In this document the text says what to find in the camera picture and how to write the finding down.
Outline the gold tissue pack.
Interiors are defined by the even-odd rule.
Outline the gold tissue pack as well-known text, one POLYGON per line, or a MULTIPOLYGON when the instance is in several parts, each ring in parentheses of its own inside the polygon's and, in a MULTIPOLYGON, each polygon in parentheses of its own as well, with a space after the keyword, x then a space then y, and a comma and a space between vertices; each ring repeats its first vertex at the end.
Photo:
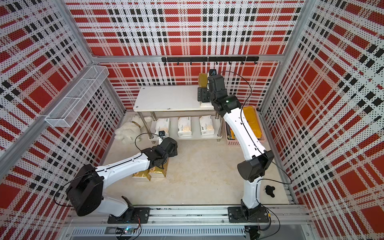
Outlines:
POLYGON ((166 163, 161 165, 160 167, 153 167, 149 169, 149 175, 152 178, 165 178, 167 175, 168 164, 169 162, 166 161, 166 163))
POLYGON ((150 182, 152 177, 149 174, 149 170, 145 170, 133 174, 132 178, 138 182, 150 182))
POLYGON ((200 73, 198 77, 199 88, 206 88, 208 85, 208 74, 200 73))

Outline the white tissue pack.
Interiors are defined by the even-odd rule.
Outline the white tissue pack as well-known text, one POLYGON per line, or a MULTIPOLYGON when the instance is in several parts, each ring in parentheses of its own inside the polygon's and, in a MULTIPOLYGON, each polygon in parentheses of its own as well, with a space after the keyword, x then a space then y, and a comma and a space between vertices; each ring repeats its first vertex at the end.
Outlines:
POLYGON ((215 133, 212 116, 200 116, 199 123, 202 136, 213 135, 215 133))
POLYGON ((178 136, 190 137, 192 136, 192 120, 191 117, 178 118, 178 136))
POLYGON ((162 118, 156 121, 155 134, 158 135, 159 131, 165 131, 166 137, 170 135, 170 118, 162 118))

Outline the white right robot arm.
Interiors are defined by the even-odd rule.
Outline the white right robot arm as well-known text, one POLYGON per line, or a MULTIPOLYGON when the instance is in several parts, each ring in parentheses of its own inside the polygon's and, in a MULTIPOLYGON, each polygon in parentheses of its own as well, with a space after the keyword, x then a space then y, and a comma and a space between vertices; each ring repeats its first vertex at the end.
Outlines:
POLYGON ((206 92, 214 110, 233 130, 244 154, 244 161, 237 165, 244 180, 244 194, 241 199, 237 220, 256 222, 257 216, 266 213, 261 204, 261 181, 274 159, 251 129, 244 115, 243 106, 235 95, 229 95, 224 77, 220 74, 208 76, 206 92))

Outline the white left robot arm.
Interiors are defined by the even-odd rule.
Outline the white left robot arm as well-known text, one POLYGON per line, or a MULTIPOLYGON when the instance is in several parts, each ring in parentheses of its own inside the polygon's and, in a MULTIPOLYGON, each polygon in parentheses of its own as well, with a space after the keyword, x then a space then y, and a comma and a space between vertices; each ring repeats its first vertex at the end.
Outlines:
POLYGON ((125 160, 99 167, 85 165, 66 189, 67 198, 79 217, 98 212, 109 216, 108 224, 147 223, 149 208, 135 209, 128 198, 115 199, 106 195, 105 189, 138 172, 163 166, 178 154, 177 149, 177 141, 167 137, 125 160))

